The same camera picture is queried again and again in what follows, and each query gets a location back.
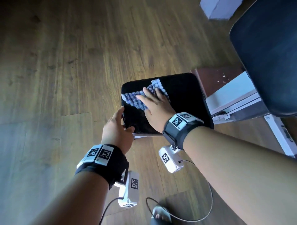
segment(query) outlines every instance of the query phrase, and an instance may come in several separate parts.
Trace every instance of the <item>white metal frame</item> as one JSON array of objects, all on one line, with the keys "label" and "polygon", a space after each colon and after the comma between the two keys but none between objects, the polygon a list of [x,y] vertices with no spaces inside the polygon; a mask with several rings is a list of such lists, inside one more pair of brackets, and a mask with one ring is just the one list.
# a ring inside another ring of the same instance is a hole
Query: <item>white metal frame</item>
[{"label": "white metal frame", "polygon": [[[246,72],[227,83],[214,94],[206,98],[214,124],[232,122],[230,115],[252,104],[261,98]],[[288,156],[297,155],[297,146],[285,128],[281,119],[271,114],[264,116],[284,153]]]}]

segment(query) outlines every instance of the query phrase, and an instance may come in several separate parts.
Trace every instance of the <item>cleaning cloth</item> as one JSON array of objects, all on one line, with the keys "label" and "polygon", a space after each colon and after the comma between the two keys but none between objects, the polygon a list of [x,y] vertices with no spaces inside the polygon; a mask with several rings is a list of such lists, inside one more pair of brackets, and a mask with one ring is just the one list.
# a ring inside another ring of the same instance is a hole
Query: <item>cleaning cloth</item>
[{"label": "cleaning cloth", "polygon": [[[156,96],[156,91],[155,88],[159,88],[160,91],[166,96],[166,98],[169,100],[168,94],[166,90],[163,88],[160,79],[152,80],[151,85],[147,87],[147,89],[154,95]],[[129,105],[136,107],[137,109],[141,110],[146,110],[147,107],[145,104],[142,103],[139,99],[136,98],[136,95],[143,95],[145,96],[143,91],[136,91],[136,92],[131,92],[127,94],[122,94],[122,99]]]}]

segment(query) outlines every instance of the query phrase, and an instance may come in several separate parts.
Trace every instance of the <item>forearm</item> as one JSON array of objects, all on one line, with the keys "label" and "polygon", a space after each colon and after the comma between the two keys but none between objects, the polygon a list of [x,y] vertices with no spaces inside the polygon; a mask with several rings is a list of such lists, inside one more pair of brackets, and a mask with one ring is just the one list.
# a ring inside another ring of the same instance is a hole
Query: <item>forearm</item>
[{"label": "forearm", "polygon": [[100,175],[80,172],[32,225],[97,225],[108,190],[109,184]]},{"label": "forearm", "polygon": [[192,130],[184,149],[223,200],[248,224],[293,224],[297,164],[206,127]]}]

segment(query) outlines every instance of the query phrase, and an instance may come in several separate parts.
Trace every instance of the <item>black cushion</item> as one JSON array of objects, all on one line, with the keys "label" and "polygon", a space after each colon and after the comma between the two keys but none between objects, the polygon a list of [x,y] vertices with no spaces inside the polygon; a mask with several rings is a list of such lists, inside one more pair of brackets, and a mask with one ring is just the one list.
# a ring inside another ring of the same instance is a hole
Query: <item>black cushion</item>
[{"label": "black cushion", "polygon": [[297,1],[257,0],[230,39],[271,114],[297,115]]},{"label": "black cushion", "polygon": [[[157,78],[160,79],[162,86],[168,93],[171,106],[176,112],[188,112],[203,120],[207,127],[214,128],[199,82],[192,73],[130,81],[123,84],[121,93],[140,91]],[[124,122],[126,127],[134,126],[135,133],[159,134],[149,125],[144,111],[127,104],[123,100],[122,105],[125,106]]]}]

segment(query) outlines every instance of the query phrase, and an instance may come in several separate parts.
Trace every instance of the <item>wristband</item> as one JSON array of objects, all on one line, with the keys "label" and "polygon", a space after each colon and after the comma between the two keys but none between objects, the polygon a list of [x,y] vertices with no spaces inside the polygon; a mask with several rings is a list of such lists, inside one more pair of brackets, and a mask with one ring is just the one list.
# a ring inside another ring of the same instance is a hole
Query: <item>wristband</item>
[{"label": "wristband", "polygon": [[189,113],[180,112],[166,122],[163,135],[171,145],[183,149],[186,136],[198,126],[204,126],[204,122],[201,119]]},{"label": "wristband", "polygon": [[99,174],[108,182],[111,189],[115,182],[126,182],[129,162],[115,145],[94,145],[76,168],[75,174],[81,171]]}]

